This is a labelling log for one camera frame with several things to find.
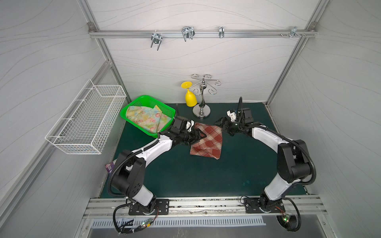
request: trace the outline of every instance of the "metal hook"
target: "metal hook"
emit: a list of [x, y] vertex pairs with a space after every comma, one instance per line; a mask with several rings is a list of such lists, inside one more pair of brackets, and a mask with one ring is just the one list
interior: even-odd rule
[[160, 44], [162, 43], [162, 36], [158, 33], [153, 33], [152, 36], [151, 36], [151, 48], [152, 48], [152, 45], [155, 43], [155, 44], [158, 44], [157, 45], [157, 50], [159, 50], [159, 47], [160, 47]]
[[198, 88], [193, 89], [193, 91], [195, 91], [195, 90], [197, 90], [197, 93], [195, 93], [194, 95], [196, 95], [196, 96], [200, 96], [201, 93], [199, 94], [199, 89], [198, 89]]
[[220, 26], [219, 27], [219, 37], [220, 38], [224, 38], [224, 36], [225, 36], [225, 28], [223, 27], [223, 26]]
[[208, 89], [208, 92], [210, 93], [210, 94], [212, 94], [212, 95], [214, 95], [214, 94], [217, 94], [217, 89], [215, 89], [212, 85], [210, 85], [209, 83], [206, 83], [207, 85], [209, 85], [211, 88], [210, 89]]
[[210, 76], [209, 74], [204, 74], [204, 76], [202, 76], [202, 80], [205, 80], [205, 77], [212, 78], [212, 76]]
[[182, 36], [184, 37], [184, 40], [187, 41], [187, 37], [193, 40], [194, 36], [194, 28], [192, 26], [186, 26], [183, 29], [181, 29]]
[[221, 86], [221, 82], [220, 82], [219, 80], [216, 80], [216, 79], [205, 80], [205, 82], [210, 82], [210, 81], [216, 81], [216, 82], [215, 82], [215, 85], [216, 85], [216, 86]]
[[194, 79], [198, 79], [199, 75], [198, 74], [192, 74], [191, 78], [194, 78]]

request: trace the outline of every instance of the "white wall panel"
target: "white wall panel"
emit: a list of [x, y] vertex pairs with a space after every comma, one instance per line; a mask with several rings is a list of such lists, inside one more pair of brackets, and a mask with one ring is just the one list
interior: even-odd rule
[[101, 30], [304, 28], [318, 0], [88, 0]]
[[89, 199], [101, 189], [104, 165], [114, 157], [125, 122], [117, 117], [101, 155], [67, 155], [56, 149], [0, 237], [73, 238]]
[[0, 201], [105, 58], [76, 0], [0, 7]]
[[381, 237], [381, 2], [332, 0], [270, 105], [307, 142], [338, 237]]
[[184, 103], [184, 81], [210, 74], [221, 81], [206, 102], [266, 101], [296, 39], [165, 39], [156, 51], [150, 39], [107, 39], [106, 43], [132, 100], [151, 95], [165, 103]]

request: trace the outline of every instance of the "black cable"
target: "black cable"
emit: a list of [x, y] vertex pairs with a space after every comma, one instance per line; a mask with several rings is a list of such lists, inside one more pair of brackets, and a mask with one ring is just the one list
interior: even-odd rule
[[298, 210], [298, 208], [296, 207], [296, 205], [295, 205], [295, 203], [294, 203], [294, 201], [293, 201], [292, 199], [290, 199], [290, 198], [286, 198], [286, 197], [283, 197], [282, 199], [290, 201], [290, 202], [292, 203], [292, 205], [294, 206], [295, 210], [296, 210], [296, 213], [297, 213], [297, 215], [298, 215], [298, 219], [297, 219], [297, 225], [296, 225], [296, 227], [295, 227], [295, 228], [290, 228], [290, 227], [286, 228], [286, 230], [288, 230], [288, 231], [290, 231], [290, 232], [296, 232], [296, 231], [299, 230], [299, 228], [300, 228], [300, 226], [301, 226], [301, 224], [302, 224], [302, 220], [301, 220], [301, 218], [300, 218], [299, 210]]
[[120, 205], [120, 206], [117, 206], [117, 207], [114, 209], [114, 212], [112, 213], [112, 221], [113, 221], [113, 223], [114, 223], [115, 229], [116, 229], [117, 232], [119, 232], [119, 233], [123, 233], [123, 231], [121, 231], [120, 228], [126, 226], [130, 221], [127, 222], [126, 224], [122, 225], [121, 227], [118, 227], [118, 224], [117, 224], [117, 221], [116, 221], [116, 218], [115, 218], [116, 213], [117, 213], [117, 210], [118, 210], [119, 208], [123, 208], [123, 207], [131, 206], [131, 205], [132, 205], [132, 203], [126, 203], [126, 204], [122, 204], [122, 205]]
[[239, 113], [239, 118], [238, 118], [238, 128], [240, 130], [243, 130], [241, 128], [241, 121], [243, 119], [243, 107], [242, 107], [242, 97], [239, 97], [239, 101], [238, 101], [238, 108], [237, 108], [237, 113], [240, 111]]
[[241, 204], [243, 204], [243, 205], [245, 205], [244, 203], [241, 202], [243, 197], [247, 197], [248, 199], [251, 199], [251, 200], [255, 201], [254, 198], [250, 198], [250, 197], [248, 197], [248, 196], [243, 195], [243, 196], [241, 196], [241, 198], [239, 199], [239, 203], [241, 203]]
[[[143, 150], [146, 151], [148, 149], [151, 149], [153, 146], [155, 146], [157, 143], [159, 143], [159, 140], [156, 140], [154, 143], [152, 143], [151, 145], [147, 146], [146, 148], [144, 148]], [[143, 153], [143, 150], [138, 150], [132, 154], [130, 154], [129, 156], [126, 157], [126, 159], [120, 163], [120, 165], [116, 168], [114, 168], [112, 170], [112, 174], [110, 175], [110, 178], [109, 178], [109, 182], [107, 183], [107, 192], [110, 196], [124, 196], [123, 194], [121, 193], [114, 193], [112, 190], [111, 190], [111, 183], [112, 183], [112, 180], [114, 179], [117, 171], [123, 167], [125, 164], [127, 164], [127, 162], [132, 158], [134, 157], [135, 155], [138, 155], [140, 153]]]
[[157, 216], [159, 215], [159, 207], [158, 207], [158, 206], [156, 206], [155, 208], [157, 209], [157, 213], [156, 213], [156, 216], [155, 216], [154, 220], [153, 220], [153, 221], [151, 221], [151, 223], [150, 223], [150, 224], [152, 224], [152, 223], [153, 223], [153, 222], [156, 220]]
[[174, 117], [177, 117], [179, 115], [179, 104], [176, 103], [176, 110], [174, 111]]
[[124, 223], [123, 225], [121, 225], [121, 226], [119, 227], [119, 229], [122, 229], [122, 228], [123, 228], [123, 230], [124, 230], [124, 227], [125, 227], [125, 226], [128, 226], [128, 225], [132, 226], [133, 224], [134, 224], [134, 220], [132, 219], [132, 220], [130, 220], [130, 221]]

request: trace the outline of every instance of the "red plaid towel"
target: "red plaid towel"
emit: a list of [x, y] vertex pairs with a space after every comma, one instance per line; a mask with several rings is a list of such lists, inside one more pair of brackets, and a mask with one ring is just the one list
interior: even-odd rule
[[199, 128], [207, 137], [190, 147], [191, 155], [199, 155], [219, 159], [222, 149], [222, 128], [196, 122], [194, 128]]

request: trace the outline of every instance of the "metal bracket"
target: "metal bracket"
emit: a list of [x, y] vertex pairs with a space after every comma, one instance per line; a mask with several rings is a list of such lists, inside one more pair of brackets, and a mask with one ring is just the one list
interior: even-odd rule
[[152, 48], [152, 45], [155, 43], [155, 44], [158, 44], [157, 45], [157, 50], [159, 50], [159, 47], [160, 47], [160, 44], [162, 43], [162, 36], [158, 33], [153, 33], [152, 36], [151, 36], [151, 48]]
[[[259, 205], [256, 199], [244, 198], [243, 204], [245, 205], [245, 213], [263, 213], [263, 211], [259, 208]], [[283, 211], [286, 211], [283, 203], [280, 204], [279, 208], [282, 209]], [[280, 211], [277, 208], [275, 208], [274, 210], [271, 210], [269, 213], [279, 213], [279, 212]]]
[[316, 31], [316, 25], [317, 25], [316, 21], [311, 22], [310, 26], [308, 27], [308, 30], [309, 31]]
[[223, 26], [219, 27], [219, 37], [224, 38], [225, 36], [225, 28]]
[[194, 36], [194, 28], [192, 26], [186, 26], [183, 29], [181, 29], [182, 36], [184, 37], [184, 40], [187, 41], [187, 38], [190, 38], [193, 40]]
[[87, 26], [89, 27], [89, 32], [95, 32], [96, 31], [94, 23], [88, 22]]
[[291, 32], [290, 32], [289, 34], [287, 34], [288, 37], [291, 39], [291, 38], [293, 38], [293, 37], [303, 37], [303, 36], [305, 36], [305, 35], [300, 35], [300, 34], [298, 34], [296, 31], [297, 31], [297, 29], [296, 29], [296, 27], [294, 27], [294, 28], [291, 30]]
[[[152, 214], [144, 214], [143, 210], [140, 208], [139, 203], [135, 203], [128, 211], [130, 216], [139, 216], [139, 215], [156, 215], [157, 210], [152, 212]], [[168, 215], [169, 210], [169, 199], [156, 199], [156, 206], [159, 210], [159, 215]]]

